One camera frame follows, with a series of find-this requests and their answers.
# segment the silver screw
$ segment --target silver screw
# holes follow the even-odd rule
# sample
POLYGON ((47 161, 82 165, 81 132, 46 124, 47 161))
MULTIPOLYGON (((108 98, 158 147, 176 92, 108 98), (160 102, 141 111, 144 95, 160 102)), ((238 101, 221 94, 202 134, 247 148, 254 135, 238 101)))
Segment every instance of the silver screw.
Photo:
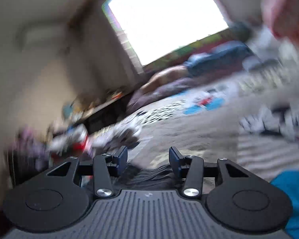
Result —
POLYGON ((104 198, 111 196, 112 193, 113 192, 111 190, 105 189, 105 188, 104 189, 98 189, 96 191, 96 194, 98 194, 100 197, 104 197, 104 198))
POLYGON ((183 193, 188 197, 195 197, 199 194, 199 191, 198 189, 189 188, 189 189, 185 189, 183 193))

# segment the bright window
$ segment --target bright window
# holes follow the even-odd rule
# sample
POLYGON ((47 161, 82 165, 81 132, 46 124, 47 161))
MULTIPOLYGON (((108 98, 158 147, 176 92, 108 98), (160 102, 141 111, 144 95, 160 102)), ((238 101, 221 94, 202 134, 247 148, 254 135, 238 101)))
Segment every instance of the bright window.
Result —
POLYGON ((142 65, 228 27, 213 0, 111 0, 142 65))

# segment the triangular cutout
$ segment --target triangular cutout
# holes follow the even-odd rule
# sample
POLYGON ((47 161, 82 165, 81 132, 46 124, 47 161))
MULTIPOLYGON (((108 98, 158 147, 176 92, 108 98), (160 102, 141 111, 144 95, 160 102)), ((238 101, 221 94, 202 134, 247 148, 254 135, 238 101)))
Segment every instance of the triangular cutout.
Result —
POLYGON ((232 178, 249 177, 246 173, 242 172, 241 170, 235 168, 234 166, 232 166, 230 164, 226 164, 226 168, 227 168, 229 176, 232 178))
POLYGON ((66 176, 70 169, 71 162, 64 163, 59 167, 55 168, 51 172, 49 172, 48 176, 66 176))

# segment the gray ribbed plate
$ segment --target gray ribbed plate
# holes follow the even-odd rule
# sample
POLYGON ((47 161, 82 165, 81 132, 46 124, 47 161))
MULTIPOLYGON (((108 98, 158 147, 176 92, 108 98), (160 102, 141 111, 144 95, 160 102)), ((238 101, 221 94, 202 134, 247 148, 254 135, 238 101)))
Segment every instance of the gray ribbed plate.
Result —
POLYGON ((14 229, 5 238, 290 239, 282 230, 266 235, 227 230, 215 223, 198 201, 183 199, 174 190, 122 190, 113 199, 98 200, 91 212, 70 228, 48 234, 14 229))

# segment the ribbed surface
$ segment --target ribbed surface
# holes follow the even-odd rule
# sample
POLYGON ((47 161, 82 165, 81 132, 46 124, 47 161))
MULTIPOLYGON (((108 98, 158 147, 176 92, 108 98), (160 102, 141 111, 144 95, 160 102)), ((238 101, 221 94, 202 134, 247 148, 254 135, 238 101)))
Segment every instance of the ribbed surface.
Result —
POLYGON ((280 137, 240 135, 237 164, 271 181, 284 170, 299 170, 299 144, 280 137))
POLYGON ((13 230, 6 238, 161 238, 242 239, 289 238, 282 231, 269 235, 242 235, 215 223, 198 201, 176 191, 123 190, 113 199, 99 200, 80 223, 63 231, 31 234, 13 230))

